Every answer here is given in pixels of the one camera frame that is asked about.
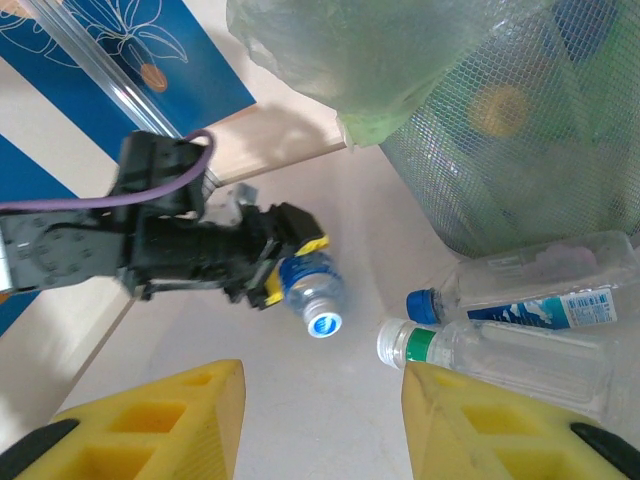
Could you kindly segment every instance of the blue bottle label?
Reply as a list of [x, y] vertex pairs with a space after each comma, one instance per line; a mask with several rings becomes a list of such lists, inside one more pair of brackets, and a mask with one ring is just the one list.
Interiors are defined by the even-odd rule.
[[314, 273], [328, 273], [340, 278], [334, 270], [331, 257], [324, 252], [313, 252], [300, 257], [287, 258], [280, 265], [280, 282], [286, 295], [298, 280]]
[[471, 320], [496, 320], [552, 330], [618, 320], [608, 288], [469, 310], [467, 316]]

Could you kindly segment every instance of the blue bottle cap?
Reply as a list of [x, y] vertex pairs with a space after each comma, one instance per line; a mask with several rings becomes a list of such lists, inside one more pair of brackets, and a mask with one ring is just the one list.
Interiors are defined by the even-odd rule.
[[407, 314], [414, 322], [423, 325], [438, 323], [438, 317], [433, 309], [433, 292], [429, 290], [416, 290], [407, 295]]

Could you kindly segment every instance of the yellow foam pad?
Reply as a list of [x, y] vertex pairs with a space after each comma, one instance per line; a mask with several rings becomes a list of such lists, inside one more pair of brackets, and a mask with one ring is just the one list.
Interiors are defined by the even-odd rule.
[[402, 388], [416, 480], [626, 478], [569, 428], [577, 413], [425, 363]]
[[242, 363], [223, 360], [67, 410], [80, 420], [19, 480], [229, 480], [244, 416]]

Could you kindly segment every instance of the white bottle cap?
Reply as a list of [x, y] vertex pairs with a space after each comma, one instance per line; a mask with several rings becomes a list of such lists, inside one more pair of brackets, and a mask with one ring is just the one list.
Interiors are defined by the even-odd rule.
[[387, 320], [382, 326], [380, 333], [378, 333], [378, 358], [380, 358], [383, 363], [394, 368], [404, 367], [402, 362], [398, 362], [397, 359], [398, 343], [402, 343], [400, 334], [404, 333], [407, 329], [412, 330], [412, 324], [416, 325], [410, 320], [392, 318]]
[[309, 335], [315, 338], [325, 338], [340, 330], [342, 317], [337, 312], [338, 306], [330, 298], [320, 297], [311, 300], [302, 312], [302, 318], [307, 324]]

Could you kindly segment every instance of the clear plastic bottle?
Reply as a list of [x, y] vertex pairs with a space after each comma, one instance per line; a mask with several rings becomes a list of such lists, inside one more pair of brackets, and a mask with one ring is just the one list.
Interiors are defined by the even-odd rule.
[[309, 335], [325, 338], [342, 326], [340, 312], [345, 302], [342, 277], [331, 257], [313, 252], [287, 258], [279, 270], [285, 302], [302, 317]]
[[616, 346], [599, 336], [469, 320], [427, 329], [391, 319], [378, 336], [378, 356], [387, 365], [431, 363], [605, 423]]
[[550, 329], [615, 322], [637, 311], [640, 264], [622, 232], [601, 232], [464, 260], [439, 289], [407, 297], [423, 324], [497, 320]]

